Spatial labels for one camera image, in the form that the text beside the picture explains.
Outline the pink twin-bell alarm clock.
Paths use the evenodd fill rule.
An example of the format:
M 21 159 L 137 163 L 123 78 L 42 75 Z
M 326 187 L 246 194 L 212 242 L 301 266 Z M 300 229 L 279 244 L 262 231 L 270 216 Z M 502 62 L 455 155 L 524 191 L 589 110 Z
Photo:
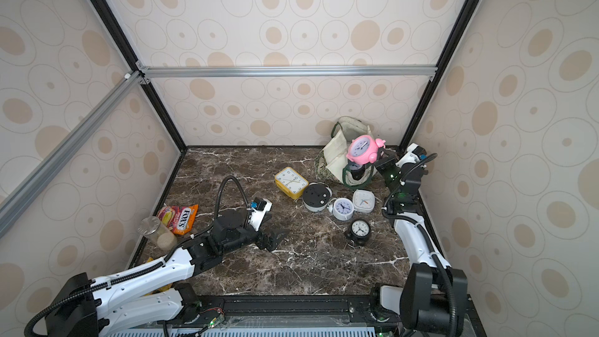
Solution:
M 365 134 L 352 141 L 346 157 L 359 166 L 374 164 L 378 160 L 378 153 L 382 148 L 385 148 L 384 140 Z

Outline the black twin-bell alarm clock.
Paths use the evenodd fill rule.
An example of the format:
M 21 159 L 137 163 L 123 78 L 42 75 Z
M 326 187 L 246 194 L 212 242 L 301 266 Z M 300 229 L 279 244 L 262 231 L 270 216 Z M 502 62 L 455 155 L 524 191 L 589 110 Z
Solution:
M 360 181 L 366 177 L 366 166 L 358 165 L 356 163 L 349 163 L 349 172 L 352 176 L 352 180 Z

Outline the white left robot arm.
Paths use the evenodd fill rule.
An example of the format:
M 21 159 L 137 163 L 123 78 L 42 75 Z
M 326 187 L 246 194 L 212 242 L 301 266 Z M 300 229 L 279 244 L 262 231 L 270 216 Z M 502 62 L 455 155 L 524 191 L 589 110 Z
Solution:
M 176 244 L 163 257 L 108 276 L 89 279 L 81 273 L 73 276 L 51 304 L 28 321 L 24 335 L 35 336 L 35 326 L 44 321 L 49 336 L 99 336 L 113 326 L 109 315 L 120 307 L 171 283 L 187 280 L 220 265 L 223 258 L 238 249 L 255 245 L 272 252 L 288 235 L 286 229 L 262 230 L 270 218 L 271 202 L 256 198 L 249 200 L 242 193 L 240 209 L 222 211 L 220 204 L 227 183 L 243 191 L 235 176 L 221 182 L 212 223 L 198 234 Z

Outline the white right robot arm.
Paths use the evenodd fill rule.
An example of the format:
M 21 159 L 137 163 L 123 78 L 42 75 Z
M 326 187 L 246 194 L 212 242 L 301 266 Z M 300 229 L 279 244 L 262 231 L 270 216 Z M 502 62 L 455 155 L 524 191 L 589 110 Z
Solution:
M 460 336 L 466 315 L 467 278 L 445 259 L 421 215 L 421 180 L 436 157 L 417 144 L 412 144 L 402 157 L 385 148 L 377 153 L 374 166 L 389 190 L 382 216 L 401 239 L 410 272 L 402 287 L 373 288 L 372 312 L 382 321 L 398 315 L 402 327 L 409 331 Z

